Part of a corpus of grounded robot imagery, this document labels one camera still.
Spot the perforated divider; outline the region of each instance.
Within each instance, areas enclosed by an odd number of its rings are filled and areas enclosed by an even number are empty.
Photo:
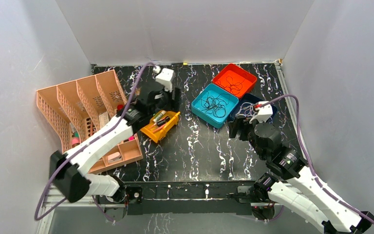
[[[81,142],[88,138],[86,134],[86,118],[88,114],[84,105],[78,97],[76,81],[66,82],[56,86],[56,98],[68,116],[71,123],[76,128]]]
[[[107,109],[96,87],[95,76],[76,80],[76,88],[79,99],[81,99],[91,121],[94,123],[95,129],[100,130],[99,115],[106,112]],[[90,133],[90,129],[86,128],[86,131],[86,134]]]
[[[120,89],[122,90],[121,84],[119,86],[117,85],[115,77],[116,73],[114,70],[95,75],[98,92],[101,95],[110,117],[115,115],[119,104],[125,105],[127,102],[125,95],[120,92]]]
[[[37,91],[37,106],[61,139],[62,152],[71,148],[69,119],[56,99],[56,86]]]

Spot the black marble tabletop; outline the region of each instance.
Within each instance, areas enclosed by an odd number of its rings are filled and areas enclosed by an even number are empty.
[[[252,94],[271,100],[283,94],[273,63],[238,64],[256,75]],[[108,171],[123,181],[241,181],[257,180],[268,169],[258,159],[248,142],[228,138],[225,124],[216,129],[191,112],[191,103],[211,83],[226,64],[171,65],[176,77],[173,84],[181,89],[180,120],[158,144],[139,133],[144,159]],[[93,73],[114,69],[127,94],[141,66],[95,67]],[[139,85],[153,77],[146,69]],[[283,143],[299,149],[295,129],[284,99],[273,124],[281,130]]]

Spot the white wall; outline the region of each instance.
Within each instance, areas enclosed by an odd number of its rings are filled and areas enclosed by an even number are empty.
[[[313,0],[56,0],[90,63],[283,58]]]
[[[60,141],[36,90],[87,76],[90,64],[54,0],[0,0],[0,233],[34,233]]]
[[[374,1],[315,1],[283,64],[318,174],[374,213]]]

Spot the black wire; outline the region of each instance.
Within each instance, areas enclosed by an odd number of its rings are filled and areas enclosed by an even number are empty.
[[[244,78],[241,82],[236,82],[236,83],[234,83],[233,77],[231,76],[227,76],[225,80],[228,83],[228,85],[222,85],[220,80],[216,81],[216,83],[218,83],[222,88],[232,93],[233,95],[238,95],[243,88]]]
[[[220,98],[223,95],[228,96],[228,100],[227,100],[228,102]],[[203,108],[201,111],[204,111],[205,114],[213,115],[217,118],[223,118],[227,114],[225,106],[230,103],[230,95],[219,94],[217,97],[214,97],[213,95],[209,95],[208,91],[203,91],[199,100],[200,100],[200,105]]]

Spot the wooden organizer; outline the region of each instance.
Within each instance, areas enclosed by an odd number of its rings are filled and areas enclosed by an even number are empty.
[[[101,128],[100,113],[107,111],[111,118],[117,105],[125,103],[127,98],[114,70],[37,90],[37,106],[61,139],[63,152],[72,147],[74,133],[70,123],[83,142]],[[115,146],[89,172],[97,174],[141,160],[143,154],[137,134],[134,137]],[[108,163],[107,156],[116,152],[122,160]]]

